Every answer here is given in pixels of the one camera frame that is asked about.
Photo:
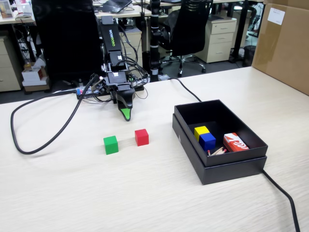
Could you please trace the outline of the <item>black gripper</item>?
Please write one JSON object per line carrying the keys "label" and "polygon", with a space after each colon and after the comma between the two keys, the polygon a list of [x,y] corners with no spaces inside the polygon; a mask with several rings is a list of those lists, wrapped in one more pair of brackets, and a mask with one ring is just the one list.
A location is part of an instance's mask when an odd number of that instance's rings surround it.
{"label": "black gripper", "polygon": [[108,72],[107,77],[105,77],[105,89],[107,92],[116,91],[118,109],[124,119],[130,121],[135,89],[131,89],[131,83],[127,80],[126,72]]}

